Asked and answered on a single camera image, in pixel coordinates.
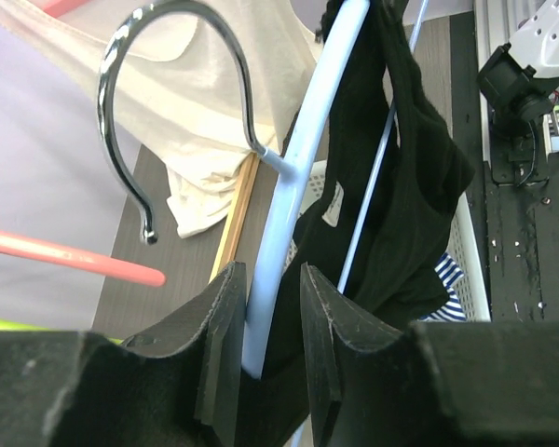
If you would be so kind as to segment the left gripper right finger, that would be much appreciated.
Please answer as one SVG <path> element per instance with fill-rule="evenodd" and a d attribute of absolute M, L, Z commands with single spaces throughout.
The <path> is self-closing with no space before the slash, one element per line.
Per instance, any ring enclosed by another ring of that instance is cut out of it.
<path fill-rule="evenodd" d="M 303 265 L 318 446 L 559 446 L 559 322 L 397 331 Z"/>

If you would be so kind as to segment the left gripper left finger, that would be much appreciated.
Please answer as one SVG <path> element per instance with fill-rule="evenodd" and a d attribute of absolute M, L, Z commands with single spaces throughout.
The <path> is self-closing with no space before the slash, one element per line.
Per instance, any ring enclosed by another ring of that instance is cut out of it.
<path fill-rule="evenodd" d="M 0 446 L 230 446 L 247 274 L 115 344 L 94 332 L 0 332 Z"/>

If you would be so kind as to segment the lime green hanger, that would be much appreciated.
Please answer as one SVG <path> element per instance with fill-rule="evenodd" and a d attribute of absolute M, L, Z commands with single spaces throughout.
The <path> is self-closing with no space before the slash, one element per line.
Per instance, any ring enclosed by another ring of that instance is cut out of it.
<path fill-rule="evenodd" d="M 122 341 L 88 330 L 53 329 L 0 319 L 0 348 L 65 345 L 77 349 L 91 344 L 122 346 Z"/>

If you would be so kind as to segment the blue striped tank top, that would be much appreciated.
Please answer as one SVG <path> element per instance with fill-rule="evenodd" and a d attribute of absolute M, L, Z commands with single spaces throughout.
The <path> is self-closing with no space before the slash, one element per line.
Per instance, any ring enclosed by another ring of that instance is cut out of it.
<path fill-rule="evenodd" d="M 420 320 L 433 322 L 466 321 L 467 318 L 462 308 L 461 301 L 455 291 L 455 285 L 465 276 L 463 270 L 450 254 L 445 253 L 440 258 L 437 266 L 435 267 L 435 271 L 448 294 L 448 301 L 438 310 L 422 317 Z"/>

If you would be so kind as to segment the black tank top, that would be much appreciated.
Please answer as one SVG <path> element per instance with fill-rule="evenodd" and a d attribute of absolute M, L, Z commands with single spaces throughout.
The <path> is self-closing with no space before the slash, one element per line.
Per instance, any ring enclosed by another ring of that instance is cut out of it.
<path fill-rule="evenodd" d="M 374 1 L 329 116 L 322 196 L 297 221 L 297 252 L 277 296 L 260 379 L 244 376 L 235 443 L 281 446 L 305 420 L 308 396 L 300 270 L 340 278 L 390 107 L 387 148 L 345 294 L 396 329 L 447 302 L 436 268 L 473 168 L 422 88 L 402 27 L 402 1 Z"/>

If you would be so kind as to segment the light blue hanger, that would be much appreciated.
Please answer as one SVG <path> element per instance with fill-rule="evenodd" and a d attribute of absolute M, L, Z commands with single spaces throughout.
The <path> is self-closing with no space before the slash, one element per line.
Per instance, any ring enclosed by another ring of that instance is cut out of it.
<path fill-rule="evenodd" d="M 97 117 L 102 142 L 116 176 L 141 213 L 141 240 L 153 245 L 157 242 L 155 213 L 150 199 L 135 182 L 120 154 L 114 128 L 113 101 L 122 62 L 138 34 L 151 22 L 171 13 L 188 13 L 206 21 L 224 40 L 234 60 L 239 77 L 246 141 L 259 159 L 278 174 L 246 307 L 247 330 L 242 364 L 254 374 L 260 373 L 263 368 L 282 269 L 320 136 L 369 6 L 367 1 L 346 1 L 340 7 L 307 88 L 284 156 L 279 156 L 257 140 L 246 57 L 229 25 L 211 7 L 199 1 L 158 1 L 135 9 L 114 32 L 100 64 Z"/>

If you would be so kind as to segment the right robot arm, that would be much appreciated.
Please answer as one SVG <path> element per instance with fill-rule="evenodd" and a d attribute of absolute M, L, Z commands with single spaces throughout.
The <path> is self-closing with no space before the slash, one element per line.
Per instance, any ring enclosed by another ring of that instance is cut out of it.
<path fill-rule="evenodd" d="M 477 1 L 474 13 L 492 181 L 544 182 L 559 152 L 559 1 Z"/>

